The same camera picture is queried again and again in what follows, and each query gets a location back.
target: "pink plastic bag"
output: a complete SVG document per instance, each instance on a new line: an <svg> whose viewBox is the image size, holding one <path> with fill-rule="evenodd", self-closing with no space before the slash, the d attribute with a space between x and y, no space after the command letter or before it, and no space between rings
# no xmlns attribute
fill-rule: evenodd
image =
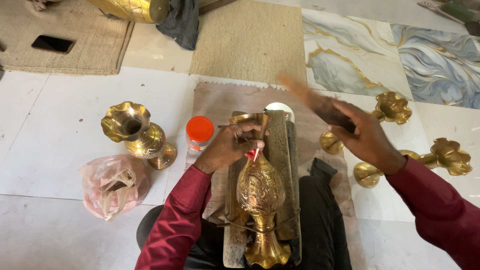
<svg viewBox="0 0 480 270"><path fill-rule="evenodd" d="M78 172L83 177L85 207L108 222L140 205L150 188L143 161L132 155L98 158Z"/></svg>

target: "person's right hand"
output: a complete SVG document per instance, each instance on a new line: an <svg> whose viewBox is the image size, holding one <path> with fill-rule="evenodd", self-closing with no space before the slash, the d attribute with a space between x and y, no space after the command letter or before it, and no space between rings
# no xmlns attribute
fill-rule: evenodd
<svg viewBox="0 0 480 270"><path fill-rule="evenodd" d="M354 134L341 126L327 126L327 130L342 140L352 154L387 175L393 175L405 167L407 160L388 141L378 119L353 104L337 99L332 103L357 126Z"/></svg>

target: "round mirror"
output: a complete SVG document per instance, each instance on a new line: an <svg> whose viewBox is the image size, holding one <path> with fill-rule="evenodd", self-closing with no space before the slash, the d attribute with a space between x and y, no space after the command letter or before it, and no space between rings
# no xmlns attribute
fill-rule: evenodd
<svg viewBox="0 0 480 270"><path fill-rule="evenodd" d="M266 110L283 110L285 112L285 119L287 121L291 121L292 123L295 123L295 115L293 114L292 109L290 109L289 106L283 103L280 103L280 102L270 103L265 107L264 111Z"/></svg>

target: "hand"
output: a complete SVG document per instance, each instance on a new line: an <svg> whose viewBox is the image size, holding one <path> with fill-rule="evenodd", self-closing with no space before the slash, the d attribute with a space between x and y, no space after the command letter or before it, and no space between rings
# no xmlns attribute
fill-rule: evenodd
<svg viewBox="0 0 480 270"><path fill-rule="evenodd" d="M342 140L350 152L387 175L396 174L405 167L407 160L388 141L375 117L350 103L336 99L332 103L357 126L354 134L340 126L327 126L327 130Z"/></svg>
<svg viewBox="0 0 480 270"><path fill-rule="evenodd" d="M262 125L256 121L223 126L194 166L206 174L211 174L241 159L252 149L262 150L265 143L262 140L256 140L252 132L253 129L260 131L261 128Z"/></svg>

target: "red cloth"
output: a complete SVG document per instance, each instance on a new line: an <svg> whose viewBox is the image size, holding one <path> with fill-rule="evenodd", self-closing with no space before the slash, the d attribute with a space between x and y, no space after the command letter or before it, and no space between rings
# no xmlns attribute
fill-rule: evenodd
<svg viewBox="0 0 480 270"><path fill-rule="evenodd" d="M211 175L190 166L165 201L137 260L135 270L182 270L200 237L200 219L210 200Z"/></svg>
<svg viewBox="0 0 480 270"><path fill-rule="evenodd" d="M480 269L480 208L410 157L403 170L386 178L415 216L425 241L445 250L461 269Z"/></svg>
<svg viewBox="0 0 480 270"><path fill-rule="evenodd" d="M200 218L210 199L211 176L191 166L165 201L137 260L136 270L183 269L201 233ZM480 209L444 179L408 158L387 176L415 216L419 235L445 250L464 270L480 269Z"/></svg>

